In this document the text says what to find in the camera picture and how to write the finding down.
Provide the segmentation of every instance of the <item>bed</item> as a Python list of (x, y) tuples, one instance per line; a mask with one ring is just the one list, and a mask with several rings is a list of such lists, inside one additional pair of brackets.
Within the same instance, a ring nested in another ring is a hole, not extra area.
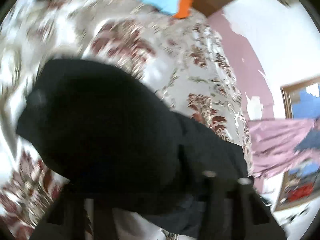
[[(251, 141), (242, 98), (220, 39), (195, 9), (190, 17), (177, 20), (138, 0), (18, 0), (0, 32), (0, 215), (12, 235), (28, 239), (68, 182), (46, 167), (28, 141), (15, 135), (25, 97), (50, 58), (116, 65), (139, 79), (172, 111), (242, 146), (250, 171)], [(149, 223), (137, 214), (125, 219)], [(170, 233), (154, 230), (170, 239)], [(129, 239), (150, 236), (144, 233)]]

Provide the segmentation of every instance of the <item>floral fabric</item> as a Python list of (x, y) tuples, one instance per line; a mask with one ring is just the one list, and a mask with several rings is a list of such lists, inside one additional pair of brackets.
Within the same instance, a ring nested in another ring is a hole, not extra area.
[[(198, 11), (178, 20), (137, 0), (18, 0), (3, 21), (0, 40), (0, 151), (13, 170), (3, 175), (9, 184), (0, 190), (0, 215), (17, 238), (29, 237), (66, 182), (14, 133), (25, 97), (52, 57), (115, 64), (172, 111), (242, 146), (251, 170), (251, 141), (236, 77), (219, 34)], [(144, 233), (142, 239), (152, 238)]]

